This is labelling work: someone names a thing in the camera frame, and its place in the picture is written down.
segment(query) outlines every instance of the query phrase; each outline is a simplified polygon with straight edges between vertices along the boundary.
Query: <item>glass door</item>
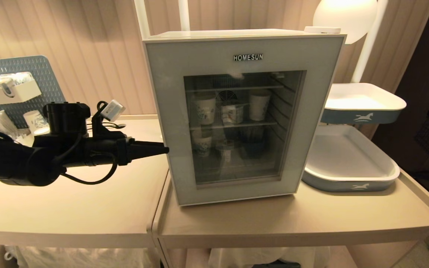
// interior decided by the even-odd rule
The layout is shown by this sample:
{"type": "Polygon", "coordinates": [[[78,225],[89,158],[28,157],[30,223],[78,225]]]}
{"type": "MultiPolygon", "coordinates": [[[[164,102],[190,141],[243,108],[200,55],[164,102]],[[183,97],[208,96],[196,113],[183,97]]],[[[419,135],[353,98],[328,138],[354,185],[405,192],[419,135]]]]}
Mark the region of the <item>glass door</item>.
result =
{"type": "Polygon", "coordinates": [[[196,184],[281,178],[303,71],[185,76],[196,184]]]}

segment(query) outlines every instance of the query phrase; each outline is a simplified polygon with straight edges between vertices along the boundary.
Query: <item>blue pegboard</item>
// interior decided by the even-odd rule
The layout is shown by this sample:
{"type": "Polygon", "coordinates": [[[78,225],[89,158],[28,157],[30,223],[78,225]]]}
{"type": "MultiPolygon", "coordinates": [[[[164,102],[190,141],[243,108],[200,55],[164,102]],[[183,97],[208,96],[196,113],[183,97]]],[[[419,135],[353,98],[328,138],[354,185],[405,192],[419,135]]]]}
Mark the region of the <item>blue pegboard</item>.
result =
{"type": "Polygon", "coordinates": [[[18,128],[27,128],[28,125],[22,115],[25,112],[39,110],[50,102],[65,102],[64,95],[57,83],[56,76],[45,56],[30,56],[0,60],[0,74],[31,72],[41,90],[41,95],[26,102],[0,105],[0,110],[6,114],[18,128]]]}

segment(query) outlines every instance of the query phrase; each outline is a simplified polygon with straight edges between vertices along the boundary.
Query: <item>white tray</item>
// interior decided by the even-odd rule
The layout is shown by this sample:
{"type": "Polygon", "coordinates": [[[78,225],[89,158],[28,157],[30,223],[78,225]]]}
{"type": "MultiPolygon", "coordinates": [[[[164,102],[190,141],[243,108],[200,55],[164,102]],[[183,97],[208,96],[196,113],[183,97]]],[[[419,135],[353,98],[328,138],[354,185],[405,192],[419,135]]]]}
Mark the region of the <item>white tray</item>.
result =
{"type": "Polygon", "coordinates": [[[332,84],[322,122],[387,124],[395,122],[406,106],[400,97],[373,84],[332,84]]]}
{"type": "Polygon", "coordinates": [[[317,127],[302,179],[331,192],[381,191],[399,175],[397,163],[356,128],[329,125],[317,127]]]}

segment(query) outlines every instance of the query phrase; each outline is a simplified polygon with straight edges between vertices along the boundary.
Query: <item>table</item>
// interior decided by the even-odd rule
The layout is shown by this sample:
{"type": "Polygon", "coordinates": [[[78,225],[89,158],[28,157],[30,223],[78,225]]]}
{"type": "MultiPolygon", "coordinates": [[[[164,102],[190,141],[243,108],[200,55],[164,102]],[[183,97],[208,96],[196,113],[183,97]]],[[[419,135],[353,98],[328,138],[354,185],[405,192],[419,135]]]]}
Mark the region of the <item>table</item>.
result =
{"type": "MultiPolygon", "coordinates": [[[[169,180],[153,221],[169,267],[195,267],[209,248],[336,246],[351,267],[387,268],[429,235],[429,193],[404,171],[383,192],[329,193],[301,182],[294,195],[190,207],[177,205],[169,180]]],[[[337,261],[329,267],[349,267],[337,261]]]]}
{"type": "MultiPolygon", "coordinates": [[[[161,142],[155,116],[122,116],[122,132],[161,142]]],[[[69,168],[83,180],[99,180],[110,165],[69,168]]],[[[168,173],[166,155],[119,166],[108,181],[82,185],[60,176],[45,187],[0,182],[0,245],[64,248],[154,248],[153,217],[168,173]]]]}

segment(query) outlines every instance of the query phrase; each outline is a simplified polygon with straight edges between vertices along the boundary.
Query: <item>lamp shade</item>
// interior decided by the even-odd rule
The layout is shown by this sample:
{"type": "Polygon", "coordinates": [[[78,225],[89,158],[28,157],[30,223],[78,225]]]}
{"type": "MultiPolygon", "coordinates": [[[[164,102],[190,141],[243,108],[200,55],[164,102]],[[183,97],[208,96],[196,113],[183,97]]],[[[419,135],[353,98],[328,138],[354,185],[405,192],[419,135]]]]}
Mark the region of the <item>lamp shade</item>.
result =
{"type": "Polygon", "coordinates": [[[347,34],[345,44],[352,44],[370,30],[375,16],[376,0],[322,0],[313,26],[340,28],[341,34],[347,34]]]}

